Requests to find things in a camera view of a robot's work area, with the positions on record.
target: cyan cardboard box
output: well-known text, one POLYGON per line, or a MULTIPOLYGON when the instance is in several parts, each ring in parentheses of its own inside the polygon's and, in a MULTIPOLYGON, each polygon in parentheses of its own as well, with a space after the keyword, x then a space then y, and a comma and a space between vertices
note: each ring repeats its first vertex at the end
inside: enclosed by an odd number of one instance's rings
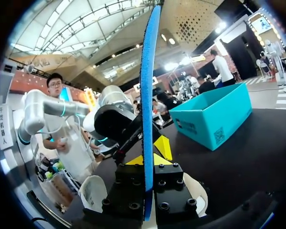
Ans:
POLYGON ((218 88, 170 110, 178 131, 216 150, 252 113, 244 83, 218 88))

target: glass ceiling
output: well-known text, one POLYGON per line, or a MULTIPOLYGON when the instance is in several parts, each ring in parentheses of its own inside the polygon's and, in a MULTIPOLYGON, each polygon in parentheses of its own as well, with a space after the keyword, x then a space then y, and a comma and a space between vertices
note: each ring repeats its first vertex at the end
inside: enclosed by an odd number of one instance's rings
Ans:
POLYGON ((16 27, 10 41, 11 55, 81 52, 91 58, 111 37, 157 2, 41 0, 16 27))

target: yellow block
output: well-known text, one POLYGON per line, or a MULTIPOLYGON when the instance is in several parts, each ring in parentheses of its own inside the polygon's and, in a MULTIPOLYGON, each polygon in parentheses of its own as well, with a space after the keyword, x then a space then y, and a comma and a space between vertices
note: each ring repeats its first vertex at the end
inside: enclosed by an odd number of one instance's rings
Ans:
POLYGON ((171 146, 170 141, 167 137, 161 135, 157 141, 155 141, 154 146, 157 147, 159 152, 162 154, 162 156, 166 159, 171 161, 173 159, 172 152, 171 152, 171 146))
POLYGON ((135 165, 135 164, 143 165, 143 156, 140 155, 136 157, 135 159, 131 160, 130 162, 127 162, 126 164, 127 165, 135 165))
POLYGON ((157 154, 153 154, 153 165, 154 166, 158 166, 160 164, 163 164, 163 165, 171 165, 172 163, 165 160, 164 158, 160 157, 159 155, 157 154))
MULTIPOLYGON (((135 164, 143 165, 143 156, 140 155, 136 157, 135 159, 131 160, 130 162, 127 162, 126 164, 127 165, 135 165, 135 164)), ((153 154, 153 165, 158 166, 160 164, 171 165, 172 163, 154 153, 153 154)))

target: display monitor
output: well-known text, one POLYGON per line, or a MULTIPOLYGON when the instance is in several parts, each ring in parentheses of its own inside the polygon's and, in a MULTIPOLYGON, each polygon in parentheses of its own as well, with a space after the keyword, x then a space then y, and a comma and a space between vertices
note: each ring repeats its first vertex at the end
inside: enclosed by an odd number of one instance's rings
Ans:
POLYGON ((266 18, 261 17, 253 22, 251 22, 252 26, 255 28, 258 34, 262 34, 271 29, 270 24, 267 22, 266 18))
POLYGON ((62 89, 61 95, 59 96, 59 98, 62 99, 62 100, 64 100, 64 101, 67 101, 67 102, 70 101, 66 87, 64 87, 64 88, 62 89))

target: blue sponge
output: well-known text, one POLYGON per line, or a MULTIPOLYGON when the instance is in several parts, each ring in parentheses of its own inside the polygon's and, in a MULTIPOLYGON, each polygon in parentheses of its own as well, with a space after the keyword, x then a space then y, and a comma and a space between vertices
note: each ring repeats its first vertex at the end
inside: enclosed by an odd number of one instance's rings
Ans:
POLYGON ((147 23, 142 49, 140 88, 143 117, 143 157, 145 172, 144 220, 149 221, 153 202, 153 62, 161 7, 156 6, 147 23))

